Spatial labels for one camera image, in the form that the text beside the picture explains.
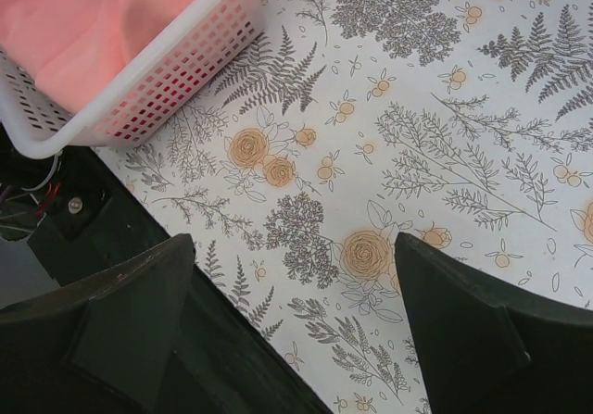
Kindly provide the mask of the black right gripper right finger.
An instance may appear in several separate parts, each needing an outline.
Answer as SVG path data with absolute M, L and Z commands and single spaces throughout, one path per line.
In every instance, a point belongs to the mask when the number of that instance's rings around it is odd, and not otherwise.
M 589 413 L 592 313 L 467 266 L 405 232 L 395 261 L 434 413 Z

